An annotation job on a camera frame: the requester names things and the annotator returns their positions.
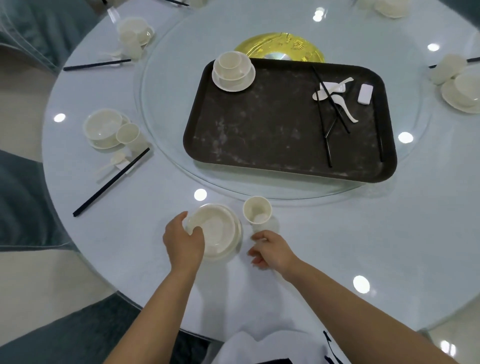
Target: human hand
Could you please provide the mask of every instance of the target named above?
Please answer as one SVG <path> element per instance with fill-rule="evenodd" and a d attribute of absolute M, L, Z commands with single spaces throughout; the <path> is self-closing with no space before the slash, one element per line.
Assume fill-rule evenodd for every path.
<path fill-rule="evenodd" d="M 190 270 L 196 273 L 204 257 L 205 238 L 199 226 L 193 229 L 191 235 L 185 231 L 182 221 L 187 215 L 188 212 L 184 211 L 167 224 L 163 243 L 167 248 L 172 271 Z"/>
<path fill-rule="evenodd" d="M 291 269 L 299 259 L 280 235 L 270 230 L 263 230 L 252 235 L 255 245 L 248 251 L 253 256 L 252 264 L 259 268 L 271 268 L 282 276 Z"/>

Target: round dining table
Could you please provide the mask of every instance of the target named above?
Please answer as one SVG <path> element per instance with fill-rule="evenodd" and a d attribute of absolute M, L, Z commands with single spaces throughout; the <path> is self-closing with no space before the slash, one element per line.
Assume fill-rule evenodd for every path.
<path fill-rule="evenodd" d="M 400 19 L 364 3 L 209 0 L 187 8 L 129 0 L 109 9 L 67 66 L 98 62 L 115 51 L 119 19 L 143 17 L 155 36 L 137 62 L 61 72 L 42 139 L 56 212 L 102 277 L 144 306 L 170 270 L 165 225 L 182 211 L 220 203 L 240 218 L 242 240 L 226 258 L 202 262 L 181 328 L 216 340 L 242 330 L 254 337 L 283 329 L 322 337 L 322 323 L 293 286 L 274 271 L 253 267 L 247 256 L 253 228 L 242 205 L 262 195 L 273 206 L 266 229 L 412 329 L 437 323 L 480 292 L 480 116 L 448 105 L 428 68 L 448 53 L 480 56 L 479 32 L 437 0 L 413 0 Z M 269 32 L 301 37 L 326 62 L 367 67 L 382 77 L 398 159 L 391 178 L 369 184 L 252 172 L 202 165 L 186 154 L 182 136 L 205 66 Z M 480 67 L 471 64 L 464 72 Z M 96 171 L 122 146 L 97 150 L 83 134 L 85 119 L 102 108 L 138 124 L 151 151 L 73 217 L 116 173 Z"/>

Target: white porcelain spoon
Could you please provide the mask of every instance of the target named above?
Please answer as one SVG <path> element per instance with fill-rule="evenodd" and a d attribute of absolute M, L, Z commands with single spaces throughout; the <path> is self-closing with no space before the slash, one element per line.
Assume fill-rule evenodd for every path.
<path fill-rule="evenodd" d="M 350 114 L 350 111 L 348 110 L 347 108 L 347 105 L 345 104 L 345 100 L 343 99 L 343 97 L 341 97 L 340 95 L 332 95 L 332 99 L 333 101 L 340 105 L 341 107 L 343 107 L 343 110 L 345 110 L 345 113 L 347 114 L 348 118 L 352 121 L 352 122 L 359 122 L 357 119 L 355 119 L 351 114 Z"/>
<path fill-rule="evenodd" d="M 353 81 L 353 78 L 349 77 L 345 81 L 342 81 L 339 84 L 336 84 L 335 86 L 332 86 L 331 88 L 329 88 L 328 93 L 331 94 L 331 93 L 335 92 L 336 90 L 338 90 L 340 87 L 342 87 L 344 84 L 346 84 L 348 82 L 352 82 L 352 81 Z M 327 97 L 328 97 L 327 93 L 324 90 L 315 92 L 313 94 L 312 98 L 315 101 L 317 101 L 317 96 L 320 98 L 320 101 L 326 100 Z"/>
<path fill-rule="evenodd" d="M 116 164 L 123 162 L 125 160 L 125 157 L 126 157 L 125 153 L 116 152 L 110 159 L 110 163 L 98 169 L 96 173 L 100 173 L 101 171 L 106 170 L 108 167 L 112 167 L 112 166 L 115 166 Z"/>

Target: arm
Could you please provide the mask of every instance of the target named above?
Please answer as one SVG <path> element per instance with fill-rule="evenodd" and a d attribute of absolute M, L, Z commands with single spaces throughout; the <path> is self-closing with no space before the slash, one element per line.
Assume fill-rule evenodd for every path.
<path fill-rule="evenodd" d="M 191 236 L 183 229 L 182 221 L 186 216 L 187 212 L 176 216 L 168 223 L 163 235 L 172 266 L 170 273 L 110 353 L 105 364 L 157 364 L 170 361 L 205 249 L 201 228 L 195 228 Z"/>
<path fill-rule="evenodd" d="M 252 236 L 252 263 L 293 284 L 352 364 L 456 364 L 417 332 L 298 259 L 272 231 Z"/>

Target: brown serving tray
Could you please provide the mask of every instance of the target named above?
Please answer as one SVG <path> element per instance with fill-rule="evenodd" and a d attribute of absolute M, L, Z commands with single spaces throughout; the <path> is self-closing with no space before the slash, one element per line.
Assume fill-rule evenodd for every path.
<path fill-rule="evenodd" d="M 228 166 L 381 182 L 396 169 L 395 142 L 385 85 L 369 69 L 329 63 L 252 59 L 253 84 L 241 92 L 226 92 L 212 81 L 213 61 L 204 69 L 183 135 L 185 151 L 194 160 Z M 348 77 L 344 97 L 352 123 L 338 106 L 348 134 L 337 120 L 328 143 L 328 164 L 317 101 L 319 82 L 341 82 Z M 357 102 L 363 83 L 373 85 L 370 105 Z M 328 130 L 336 113 L 321 101 Z"/>

